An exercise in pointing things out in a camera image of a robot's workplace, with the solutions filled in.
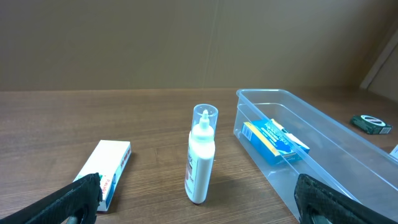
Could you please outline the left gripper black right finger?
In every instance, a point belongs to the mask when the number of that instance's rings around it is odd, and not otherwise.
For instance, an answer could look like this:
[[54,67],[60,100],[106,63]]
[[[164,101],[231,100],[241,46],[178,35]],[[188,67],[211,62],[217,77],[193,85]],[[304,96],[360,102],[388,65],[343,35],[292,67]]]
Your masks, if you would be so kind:
[[298,176],[294,198],[301,224],[397,224],[307,174]]

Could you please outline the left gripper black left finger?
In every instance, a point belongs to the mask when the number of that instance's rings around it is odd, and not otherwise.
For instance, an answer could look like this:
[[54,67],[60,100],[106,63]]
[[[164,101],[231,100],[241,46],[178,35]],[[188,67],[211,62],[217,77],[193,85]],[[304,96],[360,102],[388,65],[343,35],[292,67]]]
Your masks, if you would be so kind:
[[40,199],[1,223],[95,223],[102,202],[98,173],[87,174],[60,190]]

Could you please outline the blue VapoDrops box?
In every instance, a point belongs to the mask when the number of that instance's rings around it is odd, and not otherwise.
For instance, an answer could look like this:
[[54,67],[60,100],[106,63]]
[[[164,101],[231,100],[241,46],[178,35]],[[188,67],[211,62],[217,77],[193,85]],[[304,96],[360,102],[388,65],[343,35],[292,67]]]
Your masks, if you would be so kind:
[[310,148],[275,119],[263,119],[243,123],[242,134],[254,149],[270,164],[282,161],[299,161],[302,158],[295,152],[295,147],[309,153]]

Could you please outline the dark green round-logo box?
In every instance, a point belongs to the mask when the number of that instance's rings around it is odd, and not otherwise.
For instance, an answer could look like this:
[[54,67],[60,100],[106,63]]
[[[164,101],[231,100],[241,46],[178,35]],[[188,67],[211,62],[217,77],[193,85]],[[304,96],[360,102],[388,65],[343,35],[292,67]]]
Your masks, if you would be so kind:
[[350,123],[370,135],[389,134],[393,129],[392,125],[367,114],[354,115]]

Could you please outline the white Hansaplast box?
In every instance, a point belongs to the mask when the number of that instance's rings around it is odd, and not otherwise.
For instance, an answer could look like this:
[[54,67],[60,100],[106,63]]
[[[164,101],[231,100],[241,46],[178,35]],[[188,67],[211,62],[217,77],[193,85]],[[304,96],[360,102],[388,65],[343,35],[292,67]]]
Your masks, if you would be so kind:
[[389,155],[398,159],[398,145],[396,145],[395,148],[393,148],[393,150],[389,153]]

